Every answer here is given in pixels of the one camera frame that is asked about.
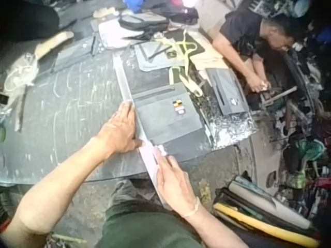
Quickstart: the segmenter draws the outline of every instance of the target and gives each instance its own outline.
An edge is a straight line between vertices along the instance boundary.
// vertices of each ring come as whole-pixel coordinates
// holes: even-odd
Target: hand
[[[96,138],[105,149],[104,159],[114,152],[128,152],[140,147],[142,142],[134,139],[136,118],[130,102],[122,103],[117,112],[103,125]]]
[[[158,148],[155,148],[154,154],[159,165],[157,188],[160,195],[181,216],[190,213],[197,198],[187,172],[181,170],[173,156],[163,157]]]
[[[260,91],[267,90],[270,86],[269,82],[260,79],[255,73],[246,77],[246,81],[253,92],[259,93]]]

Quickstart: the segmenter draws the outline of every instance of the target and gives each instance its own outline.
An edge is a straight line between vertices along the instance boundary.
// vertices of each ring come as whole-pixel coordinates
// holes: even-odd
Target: sticker
[[[177,112],[177,114],[182,115],[182,114],[185,113],[185,107],[184,107],[181,100],[177,100],[177,101],[174,101],[172,103],[175,107],[175,111]]]

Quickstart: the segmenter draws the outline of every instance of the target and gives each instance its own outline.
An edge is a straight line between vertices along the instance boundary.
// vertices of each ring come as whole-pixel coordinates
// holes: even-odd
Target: person
[[[263,65],[267,50],[286,51],[300,35],[294,18],[280,14],[266,19],[245,9],[226,14],[212,39],[213,47],[245,77],[250,89],[260,92],[269,87]]]
[[[59,27],[56,11],[24,0],[3,0],[0,3],[0,39],[3,41],[28,41],[47,39]]]
[[[116,153],[141,146],[141,141],[134,139],[134,131],[134,107],[123,103],[95,137],[24,195],[11,223],[1,234],[2,242],[7,247],[43,247],[46,235],[89,174]],[[194,248],[202,247],[201,239],[207,247],[247,248],[200,204],[188,174],[174,157],[164,157],[155,149],[155,158],[159,165],[158,191],[178,215],[134,197],[130,185],[119,182],[96,247]],[[118,195],[125,191],[127,195]]]

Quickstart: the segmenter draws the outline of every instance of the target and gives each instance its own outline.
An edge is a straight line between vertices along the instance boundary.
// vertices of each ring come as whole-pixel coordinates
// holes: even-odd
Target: blue object
[[[331,25],[324,27],[317,35],[316,40],[318,43],[331,43]]]
[[[138,13],[141,10],[144,0],[124,0],[126,6],[132,10],[133,13]]]

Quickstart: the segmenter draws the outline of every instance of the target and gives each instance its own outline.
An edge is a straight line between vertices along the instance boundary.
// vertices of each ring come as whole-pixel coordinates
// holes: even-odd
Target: black hair
[[[265,19],[267,25],[280,29],[286,36],[292,37],[294,41],[301,41],[304,31],[297,18],[279,14],[275,17]]]

